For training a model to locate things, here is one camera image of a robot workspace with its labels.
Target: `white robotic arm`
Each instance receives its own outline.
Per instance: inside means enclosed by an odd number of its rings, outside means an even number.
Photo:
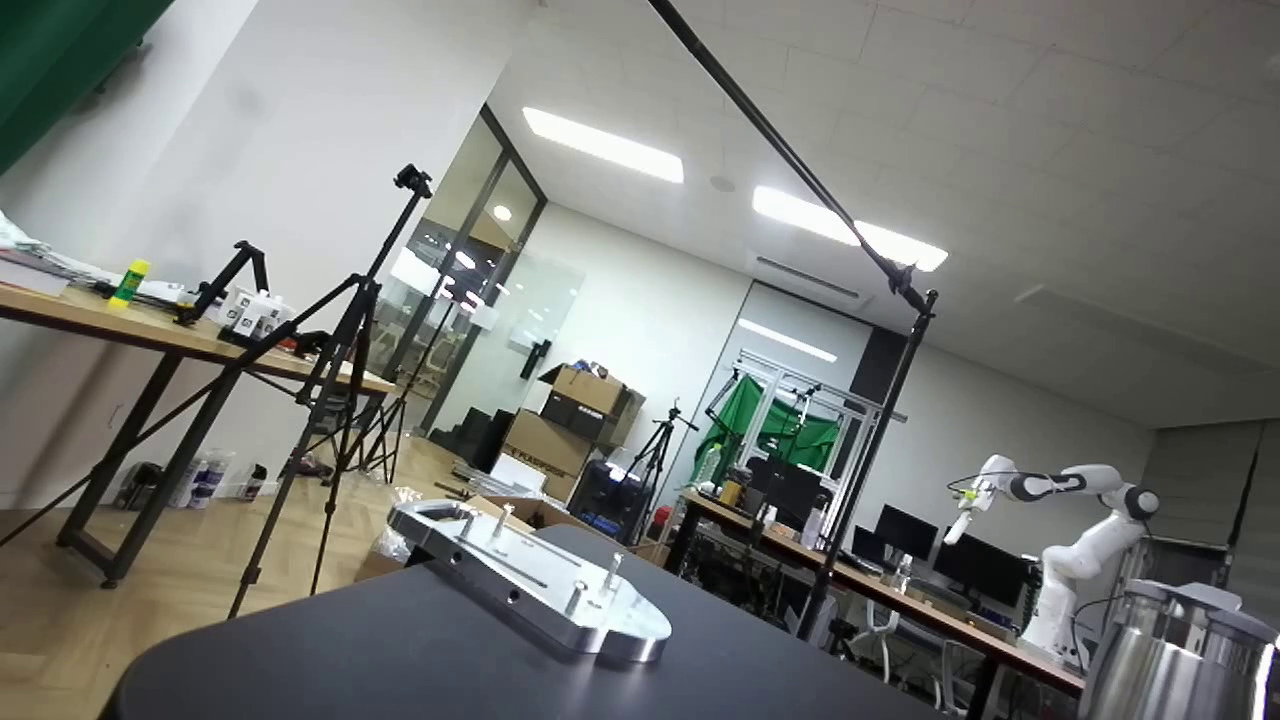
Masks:
[[[1070,465],[1053,476],[1015,471],[1007,457],[989,457],[977,480],[959,493],[959,521],[948,529],[942,545],[955,545],[970,523],[970,513],[990,508],[990,493],[1035,506],[1044,495],[1100,495],[1113,513],[1083,529],[1074,545],[1047,545],[1039,566],[1039,595],[1025,646],[1069,656],[1070,652],[1070,618],[1074,589],[1092,581],[1109,560],[1130,548],[1144,538],[1144,523],[1154,518],[1154,493],[1123,485],[1113,465]]]

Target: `floor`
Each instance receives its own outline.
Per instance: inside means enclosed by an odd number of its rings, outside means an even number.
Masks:
[[[397,487],[377,476],[347,476],[321,593],[388,571],[393,566],[377,551],[377,541],[397,493],[435,495],[431,480],[442,480],[448,467],[448,451],[409,440]],[[317,480],[294,480],[261,566],[265,576],[249,589],[239,618],[307,595],[322,495],[327,487]],[[174,632],[221,625],[269,506],[271,495],[167,513],[117,593],[94,589],[91,566],[50,548],[64,513],[45,518],[0,548],[0,715],[94,715],[132,656]],[[129,513],[99,513],[91,534],[111,545],[129,521]]]

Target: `table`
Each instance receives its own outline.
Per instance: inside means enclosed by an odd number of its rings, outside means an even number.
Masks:
[[[222,400],[232,396],[234,379],[242,376],[242,367],[234,363],[242,356],[242,348],[217,340],[217,327],[204,324],[204,319],[182,327],[167,312],[147,307],[147,306],[132,306],[129,312],[111,312],[103,306],[103,297],[84,293],[84,289],[69,289],[59,297],[47,297],[47,293],[28,293],[28,289],[0,285],[0,318],[161,351],[161,363],[157,363],[151,379],[137,396],[129,422],[120,426],[120,433],[109,445],[109,451],[87,471],[84,493],[79,493],[69,523],[54,538],[59,548],[79,551],[84,560],[91,560],[103,571],[103,589],[117,589],[129,576],[129,567],[132,567],[137,551],[142,548],[142,541],[151,538],[167,495],[178,487],[182,471],[192,467],[192,461],[195,461],[212,422],[221,418]],[[164,390],[173,386],[173,376],[174,376],[174,367],[182,362],[221,363],[221,376],[207,390],[199,390],[195,396],[186,396],[174,413],[151,422]],[[307,379],[312,363],[294,362],[287,351],[265,351],[249,371],[269,371],[269,376],[285,376],[285,379]],[[378,376],[362,376],[361,394],[362,396],[388,396],[393,386],[378,379]],[[195,409],[195,418],[186,422],[186,433],[178,437],[174,451],[167,457],[157,493],[137,513],[129,538],[111,551],[109,545],[87,538],[87,521],[99,508],[103,493],[111,487],[124,457],[138,440],[147,440],[157,430],[173,426],[182,409]]]
[[[608,566],[619,548],[582,529],[543,541]],[[109,720],[709,720],[875,715],[929,705],[813,652],[643,560],[619,567],[677,628],[643,667],[555,660],[530,635],[428,567],[174,635],[120,678]]]
[[[668,571],[683,567],[683,557],[693,548],[693,534],[694,534],[700,521],[712,521],[712,523],[719,523],[719,529],[726,529],[737,538],[750,534],[750,521],[743,521],[740,513],[731,513],[731,508],[724,508],[724,506],[714,506],[709,495],[686,493],[683,495],[683,521],[677,529],[672,557],[662,566]],[[758,541],[769,548],[790,557],[794,566],[809,566],[809,567],[824,566],[824,557],[813,551],[813,548],[798,548],[790,541],[790,534],[763,534]],[[1039,656],[1035,649],[1025,649],[1015,639],[1005,639],[1005,635],[964,619],[964,613],[955,613],[955,607],[942,607],[942,604],[925,600],[925,595],[894,593],[883,576],[871,576],[871,571],[850,567],[850,566],[835,566],[832,585],[849,585],[849,589],[865,593],[869,600],[875,600],[883,607],[894,607],[901,618],[911,618],[911,619],[918,619],[918,625],[929,625],[929,628],[936,628],[936,632],[982,652],[989,660],[1020,667],[1020,671],[1027,671],[1027,678],[1035,678],[1035,681],[1044,681],[1044,685],[1053,685],[1058,691],[1070,691],[1070,695],[1083,691],[1083,678],[1080,671],[1056,666],[1053,656]],[[977,713],[982,710],[982,691],[989,691],[990,678],[996,678],[996,667],[980,671]]]

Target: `metal container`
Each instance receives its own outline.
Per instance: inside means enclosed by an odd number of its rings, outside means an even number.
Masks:
[[[1263,715],[1276,632],[1208,585],[1123,589],[1092,660],[1089,720],[1242,720]]]

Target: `ceiling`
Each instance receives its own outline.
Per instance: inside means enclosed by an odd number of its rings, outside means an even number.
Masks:
[[[929,344],[1149,430],[1280,418],[1276,0],[677,10],[850,218],[953,253],[914,275]],[[553,147],[522,105],[681,152],[686,182]],[[492,111],[547,199],[908,327],[855,248],[750,218],[756,185],[804,185],[648,0],[547,0]]]

